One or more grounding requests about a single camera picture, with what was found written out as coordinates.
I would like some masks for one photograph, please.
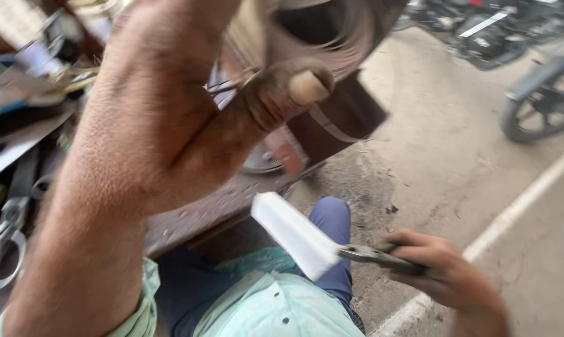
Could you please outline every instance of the motorcycle wheel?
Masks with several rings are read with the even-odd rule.
[[[564,131],[564,75],[531,93],[510,99],[500,115],[500,128],[517,143],[533,143]]]

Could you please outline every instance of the white line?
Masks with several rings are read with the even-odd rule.
[[[508,206],[486,230],[473,241],[463,256],[467,261],[473,262],[484,255],[485,252],[517,222],[521,215],[558,180],[564,173],[564,155],[555,161],[542,175],[529,186],[525,192]],[[423,293],[407,302],[402,308],[380,325],[371,337],[397,336],[405,324],[422,318],[433,306],[433,301]]]
[[[491,18],[487,19],[486,21],[480,23],[479,25],[477,25],[477,26],[475,26],[475,27],[469,29],[468,31],[466,31],[466,32],[464,32],[463,34],[461,34],[460,36],[461,36],[461,37],[469,37],[469,36],[471,36],[471,35],[473,35],[473,34],[479,32],[479,31],[482,30],[483,28],[485,28],[485,27],[487,27],[487,26],[490,26],[492,23],[494,23],[494,22],[496,22],[496,21],[498,21],[498,20],[500,20],[500,19],[502,19],[502,18],[504,18],[504,17],[507,17],[507,16],[508,16],[508,13],[505,13],[505,12],[497,12],[496,14],[494,14],[493,17],[491,17]]]

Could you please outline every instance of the motorcycle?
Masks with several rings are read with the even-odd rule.
[[[564,53],[539,62],[506,96],[499,125],[511,141],[532,143],[564,131]]]
[[[416,26],[486,71],[564,35],[564,0],[412,0],[393,30]]]
[[[564,0],[412,0],[394,31],[420,27],[446,50],[486,71],[564,37]],[[531,143],[564,131],[564,53],[524,76],[506,95],[503,133]]]

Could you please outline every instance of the concrete ground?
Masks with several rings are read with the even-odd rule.
[[[564,174],[476,262],[510,308],[515,336],[564,336]],[[448,336],[450,314],[433,305],[395,335]],[[374,336],[388,336],[374,333]]]
[[[564,151],[564,134],[521,146],[497,126],[504,91],[532,65],[481,72],[417,28],[392,34],[361,73],[391,118],[295,184],[289,200],[308,213],[322,196],[345,199],[356,243],[413,228],[464,249]],[[370,333],[416,295],[375,266],[354,263],[353,276],[352,304]]]

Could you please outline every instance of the blue jeans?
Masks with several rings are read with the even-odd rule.
[[[325,197],[313,208],[309,220],[332,240],[350,243],[351,211],[340,199]],[[236,280],[229,278],[194,255],[185,246],[157,259],[161,286],[155,294],[159,318],[172,337],[190,337],[203,314]],[[305,277],[296,267],[295,274]],[[342,259],[314,283],[334,295],[350,312],[353,298],[351,263]]]

